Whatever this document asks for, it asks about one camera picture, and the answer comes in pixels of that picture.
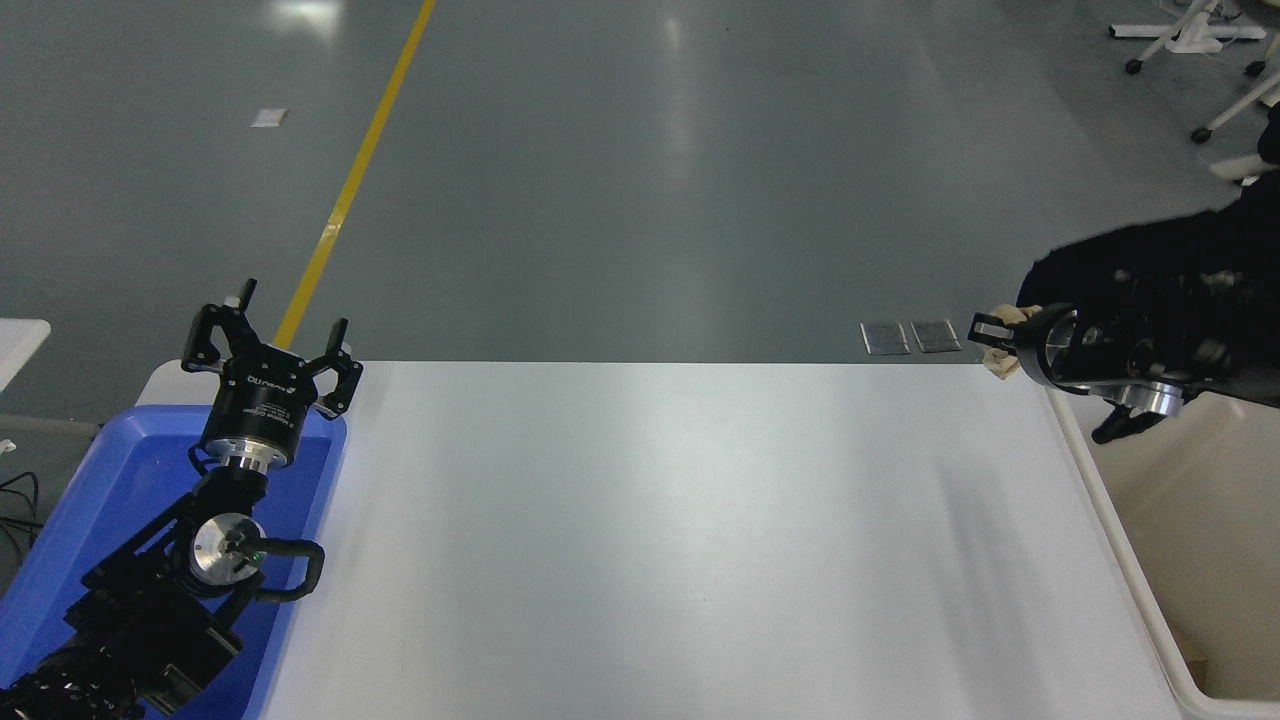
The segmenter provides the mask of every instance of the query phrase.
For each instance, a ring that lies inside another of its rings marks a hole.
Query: glossy epoxy floor
[[[416,12],[0,8],[0,316],[54,327],[0,411],[110,418],[248,275],[269,337]],[[963,332],[1053,246],[1234,197],[1206,167],[1261,113],[1185,133],[1261,47],[1125,76],[1140,45],[1107,23],[1164,18],[439,0],[293,348],[339,315],[364,359],[863,363],[861,320]],[[259,108],[289,115],[250,129]],[[5,471],[56,486],[65,445]]]

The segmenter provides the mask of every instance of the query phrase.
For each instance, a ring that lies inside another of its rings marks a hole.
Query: black wire
[[[31,480],[31,497],[32,497],[32,500],[31,500],[31,519],[35,520],[36,519],[36,509],[40,507],[40,478],[37,478],[35,473],[32,473],[31,470],[27,470],[26,473],[19,473],[19,474],[9,478],[8,480],[0,483],[0,489],[6,488],[6,487],[14,484],[14,483],[17,483],[18,480],[20,480],[23,478],[27,478],[27,479]]]
[[[18,497],[20,497],[22,501],[27,503],[27,510],[31,512],[31,519],[32,520],[36,519],[36,503],[32,502],[32,500],[29,497],[27,497],[26,495],[18,492],[15,489],[0,488],[0,492],[3,492],[5,495],[17,495]]]
[[[15,523],[10,523],[10,521],[4,520],[4,519],[0,519],[0,528],[12,528],[14,530],[18,530],[19,533],[26,533],[26,536],[27,536],[27,550],[31,550],[31,548],[36,547],[36,530],[35,530],[35,528],[18,525]]]
[[[9,523],[10,525],[19,525],[23,528],[36,528],[36,529],[41,529],[45,527],[44,523],[28,523],[26,520],[19,520],[18,518],[6,518],[4,515],[0,515],[0,523]]]
[[[4,527],[3,524],[0,524],[0,532],[3,532],[6,538],[9,538],[9,544],[12,544],[13,551],[18,553],[18,562],[22,562],[23,552],[22,552],[22,546],[18,544],[18,538],[13,537],[13,533],[9,532],[9,528]]]

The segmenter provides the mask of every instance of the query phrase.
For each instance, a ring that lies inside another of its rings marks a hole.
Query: white table
[[[45,320],[14,320],[0,318],[0,391],[31,360],[45,338],[49,337]]]
[[[1179,717],[1025,378],[367,363],[347,418],[266,717]]]

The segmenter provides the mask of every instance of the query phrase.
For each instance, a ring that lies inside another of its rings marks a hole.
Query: blue plastic bin
[[[0,602],[0,687],[33,670],[72,635],[63,614],[84,593],[81,577],[192,489],[200,478],[187,448],[207,418],[209,406],[152,405],[123,413],[102,428]],[[340,418],[330,423],[314,413],[307,416],[297,459],[268,475],[266,498],[253,509],[269,536],[315,538],[346,436]],[[266,587],[293,587],[305,568],[305,560],[268,559]],[[293,605],[250,605],[234,625],[244,650],[174,717],[257,717],[292,612]],[[148,707],[147,717],[161,715]]]

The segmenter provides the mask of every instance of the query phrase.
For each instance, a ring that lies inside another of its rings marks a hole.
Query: beige glove
[[[1000,318],[1000,322],[1006,325],[1016,325],[1034,318],[1041,310],[1043,310],[1043,307],[1039,305],[1032,305],[1030,307],[1000,305],[989,314]],[[1010,355],[1009,352],[996,350],[995,347],[984,347],[982,351],[982,366],[991,370],[991,374],[997,378],[1006,380],[1010,375],[1018,372],[1020,364],[1018,363],[1016,355]]]

